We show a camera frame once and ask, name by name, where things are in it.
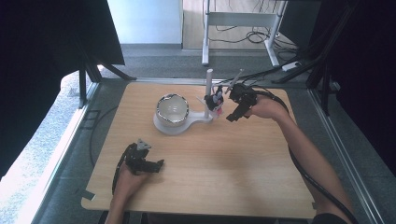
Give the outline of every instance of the wooden table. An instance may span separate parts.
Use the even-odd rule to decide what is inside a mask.
[[[283,90],[272,90],[292,109]],[[203,111],[198,99],[205,86],[131,83],[125,89],[87,191],[91,210],[108,210],[114,171],[124,149],[138,138],[152,146],[148,161],[165,160],[132,198],[128,210],[252,217],[311,218],[313,199],[292,164],[288,145],[274,121],[251,117],[230,122],[237,104],[224,96],[224,114],[196,123],[177,136],[153,124],[156,104],[178,93],[190,109]]]

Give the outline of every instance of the human arm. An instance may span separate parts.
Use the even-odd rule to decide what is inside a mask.
[[[110,209],[106,218],[106,224],[122,223],[126,204],[129,202],[132,195],[138,191],[148,176],[148,173],[134,175],[125,162],[122,163],[113,199],[111,200]]]
[[[345,193],[341,181],[332,166],[320,153],[318,148],[299,129],[286,109],[276,101],[266,97],[258,96],[258,102],[247,113],[247,116],[256,115],[265,119],[273,119],[280,127],[290,147],[292,154],[322,187],[338,199],[349,211],[352,210],[350,201]],[[320,193],[306,180],[305,184],[310,190],[316,205],[317,214],[331,213],[339,216],[346,222],[350,220],[334,203]]]

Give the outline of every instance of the white stand base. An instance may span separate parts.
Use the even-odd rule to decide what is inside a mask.
[[[288,64],[285,64],[285,65],[282,66],[282,70],[284,72],[287,72],[287,71],[289,71],[291,69],[294,69],[296,67],[299,67],[299,66],[301,66],[301,63],[299,63],[299,62],[288,63]]]
[[[202,47],[202,65],[209,66],[209,45],[208,44],[206,44],[206,45],[204,44]]]
[[[272,45],[270,45],[268,40],[264,40],[264,44],[265,47],[267,48],[268,56],[270,56],[273,67],[279,67],[279,62],[277,61],[277,57],[275,55],[274,50],[272,49]]]
[[[154,114],[154,125],[155,127],[162,133],[167,134],[167,135],[178,135],[181,133],[184,133],[187,129],[190,128],[190,126],[193,123],[197,122],[203,122],[203,123],[209,123],[212,121],[212,117],[209,115],[208,118],[205,118],[205,112],[195,112],[191,111],[189,112],[189,115],[187,116],[186,122],[182,124],[181,126],[178,127],[169,127],[163,125],[163,123],[157,118],[156,114]]]

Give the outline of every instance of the black cable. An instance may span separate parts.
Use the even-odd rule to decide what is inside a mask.
[[[224,29],[224,30],[220,30],[220,29],[218,28],[218,26],[216,26],[216,30],[219,31],[219,32],[224,32],[224,31],[232,30],[233,28],[236,28],[236,27],[237,27],[237,26],[232,26],[232,27],[228,27],[228,28],[226,28],[226,29]]]
[[[275,8],[276,8],[276,3],[277,3],[277,0],[275,0],[275,3],[274,3],[273,13],[274,13]]]
[[[117,186],[117,180],[119,179],[119,174],[120,174],[120,168],[122,163],[125,161],[125,157],[128,151],[128,147],[125,149],[125,151],[122,153],[119,163],[117,163],[117,168],[116,168],[116,172],[114,173],[114,177],[113,177],[113,184],[112,184],[112,188],[111,188],[111,193],[114,195],[114,190],[116,190],[116,186]]]
[[[294,44],[294,43],[289,43],[289,42],[286,42],[286,41],[282,41],[282,40],[276,40],[277,42],[280,42],[280,43],[283,43],[283,44],[288,44],[288,45],[292,45],[292,46],[297,46],[296,44]]]
[[[268,10],[268,7],[270,7],[270,1],[268,1],[267,8],[264,11],[262,11],[262,5],[260,6],[259,12],[264,12],[265,13]]]
[[[117,108],[118,108],[118,106],[114,106],[113,108],[107,110],[107,112],[93,124],[92,132],[91,132],[91,137],[90,137],[90,144],[89,144],[91,165],[92,165],[93,167],[94,167],[95,164],[96,164],[96,162],[93,161],[93,155],[92,155],[92,152],[93,152],[93,150],[92,150],[93,134],[94,134],[94,132],[95,132],[95,130],[96,130],[96,127],[97,127],[98,124],[102,121],[102,119],[103,119],[105,116],[107,116],[111,111],[113,111],[113,110],[115,110],[115,109],[117,109]]]
[[[252,39],[251,39],[252,36],[257,36],[257,37],[260,39],[260,41],[254,41],[254,40],[252,40]],[[247,32],[247,40],[248,40],[250,43],[253,43],[253,44],[260,44],[260,43],[263,43],[264,40],[266,40],[268,37],[269,37],[268,34],[265,34],[265,33],[260,32],[260,31],[254,31],[253,28],[252,28],[252,31]]]
[[[289,153],[291,156],[291,160],[293,161],[294,165],[296,166],[297,170],[300,174],[312,185],[315,189],[317,189],[320,193],[326,196],[332,203],[334,203],[348,218],[349,220],[354,223],[358,224],[358,220],[353,216],[353,214],[347,209],[343,203],[341,203],[337,198],[335,198],[329,191],[327,191],[323,186],[321,186],[311,175],[309,175],[303,166],[297,161],[294,154],[292,153],[291,149],[289,148]]]
[[[256,93],[256,94],[261,94],[270,97],[274,101],[280,103],[289,113],[288,107],[286,104],[277,96],[273,95],[270,91],[267,89],[263,88],[265,91],[244,91],[247,94],[250,93]],[[347,209],[337,198],[335,198],[329,191],[327,191],[323,186],[321,186],[304,168],[303,166],[298,162],[297,158],[295,158],[293,152],[291,151],[289,147],[289,153],[291,160],[293,161],[294,165],[296,166],[297,170],[300,172],[300,174],[314,187],[316,188],[321,194],[323,194],[326,198],[328,198],[332,203],[335,204],[348,218],[353,224],[358,224],[358,220],[355,218],[355,216]]]
[[[231,0],[228,0],[228,7],[231,9],[231,11],[233,11],[233,8],[231,7]]]
[[[266,71],[263,71],[263,72],[259,72],[259,73],[255,73],[255,74],[251,74],[251,75],[241,76],[240,78],[238,78],[238,80],[244,80],[243,82],[246,82],[247,80],[252,79],[254,77],[259,77],[259,76],[265,77],[265,76],[267,76],[267,75],[269,75],[271,73],[274,73],[274,72],[280,70],[283,65],[288,64],[288,63],[292,63],[292,62],[295,62],[295,61],[299,60],[299,58],[300,58],[300,56],[296,55],[296,56],[292,57],[291,59],[288,59],[286,62],[284,62],[283,64],[281,64],[278,67],[274,67],[272,69],[269,69],[269,70],[266,70]],[[219,83],[225,83],[225,82],[229,82],[229,81],[232,81],[232,80],[233,80],[233,78],[223,79]]]
[[[282,60],[282,61],[288,61],[288,59],[286,59],[286,58],[284,58],[281,54],[283,54],[283,53],[293,53],[293,54],[297,54],[297,52],[294,52],[294,51],[289,51],[289,50],[285,50],[285,51],[279,51],[279,52],[277,52],[276,53],[276,55],[277,55],[277,57],[280,59],[280,60]]]
[[[254,12],[254,9],[256,9],[256,7],[259,5],[259,3],[260,3],[260,0],[257,1],[256,6],[254,6],[252,12]],[[259,12],[261,12],[261,10],[262,10],[262,4],[261,4],[260,7],[259,7]]]
[[[208,39],[211,40],[211,41],[218,41],[218,42],[225,42],[225,43],[236,44],[236,43],[242,42],[242,41],[244,41],[244,40],[246,40],[246,39],[248,39],[248,38],[245,37],[245,38],[243,38],[243,39],[235,40],[235,41],[223,40],[223,39],[212,39],[212,38],[209,38],[209,37],[208,37]]]

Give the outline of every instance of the human hand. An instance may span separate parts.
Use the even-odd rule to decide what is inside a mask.
[[[120,166],[119,178],[114,190],[114,195],[129,199],[149,177],[149,173],[132,174],[125,161]]]
[[[288,116],[288,111],[278,102],[268,96],[258,95],[257,104],[249,109],[245,116],[256,115],[263,119],[282,120]]]

